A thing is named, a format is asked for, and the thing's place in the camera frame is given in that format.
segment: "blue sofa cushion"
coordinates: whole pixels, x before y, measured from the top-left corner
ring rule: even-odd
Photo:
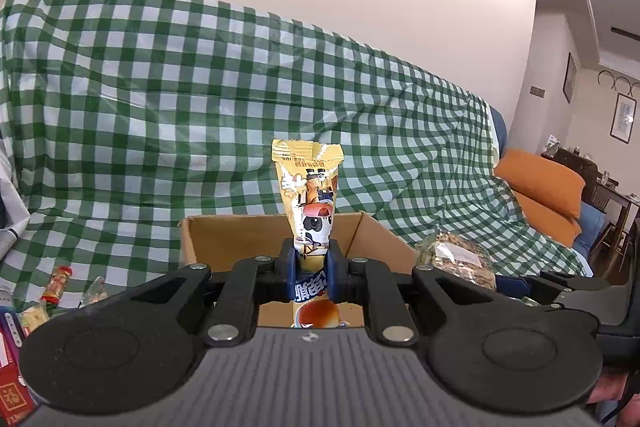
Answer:
[[[491,107],[491,118],[494,119],[495,134],[498,137],[498,144],[500,146],[500,158],[504,156],[504,151],[507,146],[507,126],[504,123],[504,118],[494,107]]]
[[[594,206],[580,202],[580,218],[578,225],[582,232],[575,238],[574,250],[577,250],[585,259],[587,258],[598,234],[605,226],[604,214]]]

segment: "snack package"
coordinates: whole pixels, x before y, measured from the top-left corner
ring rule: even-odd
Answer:
[[[14,360],[18,360],[24,332],[14,308],[14,296],[11,290],[5,287],[0,287],[0,330],[4,334],[5,346],[11,351]]]
[[[478,243],[450,232],[429,235],[415,245],[416,264],[432,264],[473,284],[495,291],[489,253]]]
[[[78,308],[84,308],[94,302],[99,302],[108,297],[107,291],[104,289],[104,277],[98,275],[91,283],[86,292],[82,294]]]
[[[36,404],[20,375],[17,359],[9,348],[10,342],[4,331],[0,333],[0,417],[6,425],[16,425],[35,409]]]
[[[18,314],[18,318],[20,318],[20,325],[24,335],[28,337],[36,328],[49,320],[49,315],[47,314],[45,303],[40,301]]]
[[[73,270],[68,266],[59,266],[54,268],[49,284],[44,288],[44,292],[40,299],[57,306],[65,291],[66,282],[72,275]]]
[[[326,294],[324,260],[338,192],[339,145],[302,140],[274,140],[271,159],[293,231],[297,257],[294,327],[335,328],[342,324],[338,306]]]

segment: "framed picture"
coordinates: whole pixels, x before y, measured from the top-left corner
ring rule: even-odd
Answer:
[[[566,71],[564,72],[564,84],[562,85],[562,92],[564,92],[564,97],[569,103],[571,103],[571,99],[574,97],[575,75],[577,73],[578,70],[575,67],[574,58],[571,53],[569,53],[569,59],[566,62]]]
[[[634,117],[636,116],[636,100],[626,94],[618,93],[616,99],[616,110],[613,113],[610,135],[624,143],[631,140],[631,131],[634,128]]]

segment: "yellow snack wrapper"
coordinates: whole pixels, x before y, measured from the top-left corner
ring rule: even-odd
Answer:
[[[274,140],[271,159],[293,232],[298,272],[294,327],[334,328],[342,325],[338,306],[328,301],[324,260],[333,227],[338,194],[339,145],[302,140]]]
[[[338,193],[342,147],[302,140],[274,140],[276,164],[285,213],[293,231],[300,269],[314,273],[324,266]]]
[[[22,331],[28,337],[36,328],[49,320],[49,315],[47,315],[44,302],[40,301],[18,314],[18,318],[20,319]]]

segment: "plastic bag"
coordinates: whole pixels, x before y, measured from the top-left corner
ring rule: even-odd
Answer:
[[[22,331],[24,331],[25,336],[28,337],[36,328],[49,320],[49,315],[47,314],[47,307],[44,301],[39,301],[18,314],[18,318],[20,318]]]
[[[450,232],[432,234],[415,245],[416,264],[431,264],[466,281],[495,291],[489,253],[478,243]]]
[[[104,288],[104,277],[98,275],[89,288],[87,288],[87,291],[82,294],[78,308],[84,308],[89,304],[101,301],[107,297],[107,291]]]

